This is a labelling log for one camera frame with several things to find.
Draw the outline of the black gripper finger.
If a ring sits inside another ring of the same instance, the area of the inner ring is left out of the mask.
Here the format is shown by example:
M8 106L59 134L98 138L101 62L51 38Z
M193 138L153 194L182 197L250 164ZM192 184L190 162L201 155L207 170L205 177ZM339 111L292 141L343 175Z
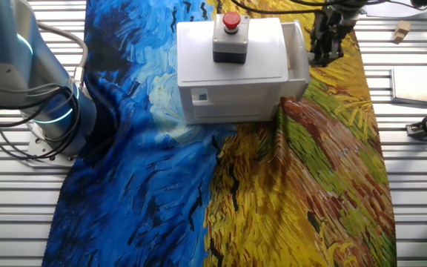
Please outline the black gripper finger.
M327 63L322 57L321 48L315 44L311 46L309 51L309 65L312 67L326 67Z
M333 40L331 42L329 51L328 51L328 63L327 65L331 64L337 59L340 59L342 57L342 46L341 41Z

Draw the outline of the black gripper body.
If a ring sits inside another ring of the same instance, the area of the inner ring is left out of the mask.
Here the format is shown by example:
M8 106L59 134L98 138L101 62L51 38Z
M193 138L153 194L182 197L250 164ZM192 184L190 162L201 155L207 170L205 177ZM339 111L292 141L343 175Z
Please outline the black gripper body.
M333 10L316 13L314 17L311 45L329 45L332 36L337 36L341 42L351 32L351 23L343 20L343 15Z

